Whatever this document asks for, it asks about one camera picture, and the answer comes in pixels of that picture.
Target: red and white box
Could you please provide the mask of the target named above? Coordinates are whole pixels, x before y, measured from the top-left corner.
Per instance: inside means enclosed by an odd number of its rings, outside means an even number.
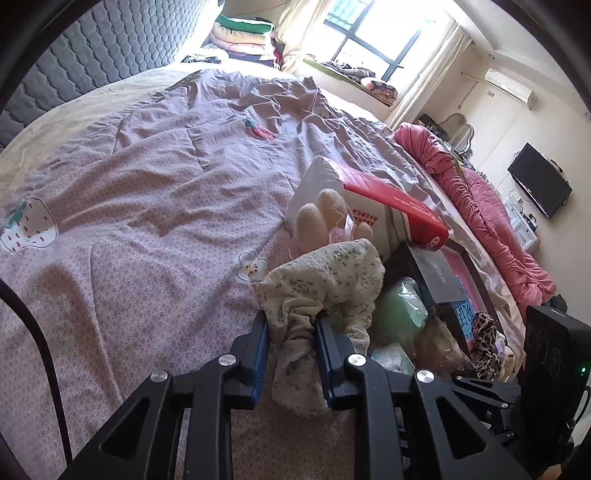
[[[423,202],[374,175],[320,155],[301,179],[285,212],[291,232],[300,208],[315,203],[324,189],[336,190],[343,196],[355,223],[366,222],[371,226],[372,243],[383,261],[405,241],[434,250],[447,241],[447,227]]]

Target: pink quilt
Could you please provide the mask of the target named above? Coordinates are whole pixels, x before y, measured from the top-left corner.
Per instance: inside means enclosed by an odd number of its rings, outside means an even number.
[[[420,125],[403,123],[394,138],[425,167],[456,206],[495,262],[523,319],[528,305],[540,305],[554,295],[554,280],[523,251],[497,192],[477,172],[464,168],[464,183],[452,156]]]

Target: pink tag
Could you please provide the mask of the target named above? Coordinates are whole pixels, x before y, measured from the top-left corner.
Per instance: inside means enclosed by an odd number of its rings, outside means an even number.
[[[353,231],[355,230],[355,222],[347,215],[345,220],[345,228],[334,227],[329,233],[329,243],[338,244],[339,242],[349,242],[353,239]]]

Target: white curtain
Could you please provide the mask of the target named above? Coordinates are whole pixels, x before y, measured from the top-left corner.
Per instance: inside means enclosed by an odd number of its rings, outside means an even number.
[[[471,41],[456,21],[450,21],[433,55],[410,82],[406,91],[400,92],[398,103],[385,121],[386,125],[395,129],[402,122],[413,122],[445,77],[453,61],[466,50]]]
[[[280,15],[275,30],[277,38],[285,44],[281,70],[293,73],[306,55],[306,39],[320,25],[329,12],[332,0],[291,0]]]

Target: chili pepper print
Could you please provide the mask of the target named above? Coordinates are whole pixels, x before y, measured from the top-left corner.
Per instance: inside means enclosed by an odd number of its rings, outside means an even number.
[[[252,119],[248,117],[246,117],[246,119],[244,120],[244,125],[250,127],[252,133],[258,138],[261,138],[263,140],[273,140],[275,138],[275,135],[269,132],[269,130],[258,125],[256,122],[254,122]]]

